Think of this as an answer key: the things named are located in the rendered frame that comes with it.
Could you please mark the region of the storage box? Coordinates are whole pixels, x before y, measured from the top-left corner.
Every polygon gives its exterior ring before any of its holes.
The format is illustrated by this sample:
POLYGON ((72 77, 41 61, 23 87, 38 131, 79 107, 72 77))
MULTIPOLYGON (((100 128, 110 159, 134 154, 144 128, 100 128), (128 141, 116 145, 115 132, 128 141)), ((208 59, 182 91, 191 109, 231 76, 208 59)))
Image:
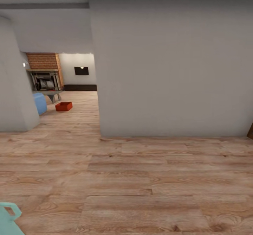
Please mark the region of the storage box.
POLYGON ((61 102, 57 105, 55 105, 56 111, 58 112, 64 112, 64 111, 69 111, 70 109, 73 108, 72 102, 61 102))

